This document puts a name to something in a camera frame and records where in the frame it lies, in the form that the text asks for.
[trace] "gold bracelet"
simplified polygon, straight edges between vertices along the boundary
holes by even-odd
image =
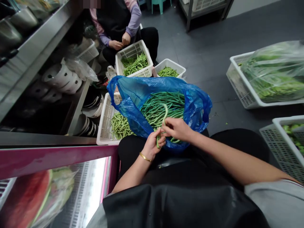
[[[146,161],[152,162],[152,160],[147,159],[141,152],[139,152],[139,155]]]

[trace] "metal pot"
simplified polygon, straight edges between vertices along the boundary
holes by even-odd
[[[39,24],[37,18],[31,11],[29,7],[22,9],[21,11],[15,13],[9,21],[16,27],[16,29],[26,35],[33,31]]]
[[[0,54],[17,48],[22,43],[21,34],[6,19],[0,21]]]

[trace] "plastic stool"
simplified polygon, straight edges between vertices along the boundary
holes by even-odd
[[[165,0],[151,0],[152,2],[152,14],[153,14],[153,5],[159,5],[159,10],[161,12],[161,14],[163,14],[163,7],[162,4]]]

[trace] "hand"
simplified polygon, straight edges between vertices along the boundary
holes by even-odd
[[[162,129],[166,132],[165,137],[172,136],[181,141],[189,142],[191,134],[194,132],[181,118],[166,118],[166,125]]]
[[[118,41],[109,41],[109,46],[110,46],[110,48],[113,48],[116,51],[119,51],[124,47],[123,43],[118,42]]]
[[[127,46],[130,44],[130,41],[131,41],[131,36],[129,35],[129,33],[125,32],[124,35],[123,35],[123,45],[124,46]]]
[[[158,146],[159,148],[157,148],[156,146],[156,137],[163,132],[161,128],[159,128],[157,131],[152,132],[147,141],[146,144],[142,150],[142,155],[144,155],[147,159],[153,161],[155,158],[155,155],[160,152],[161,147],[163,147],[166,144],[166,137],[162,136],[159,140],[158,140]]]

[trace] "person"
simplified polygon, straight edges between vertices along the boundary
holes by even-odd
[[[160,148],[157,148],[156,137],[159,134]],[[170,136],[188,142],[190,146],[179,156],[183,161],[171,161],[168,165],[166,159],[172,155],[162,147],[166,144],[166,137]],[[123,138],[118,154],[120,179],[96,211],[88,228],[107,227],[117,222],[124,224],[123,227],[145,227],[145,222],[150,227],[184,227],[182,223],[199,227],[201,219],[204,227],[293,228],[303,225],[304,186],[267,163],[267,145],[250,130],[226,130],[209,137],[208,131],[202,134],[195,132],[182,119],[166,118],[165,125],[147,139],[138,136]],[[207,167],[204,172],[211,178],[198,168],[203,166]],[[231,185],[224,188],[215,174],[221,175]],[[195,183],[200,181],[208,184],[198,188]],[[147,184],[154,187],[144,188]],[[180,209],[180,204],[184,208],[182,213],[176,209]],[[232,219],[242,212],[244,214],[238,220]],[[168,220],[178,222],[164,225]]]
[[[99,9],[90,9],[92,21],[102,43],[102,54],[115,67],[115,55],[124,47],[143,40],[156,63],[158,31],[154,27],[139,29],[141,11],[136,0],[101,0]]]

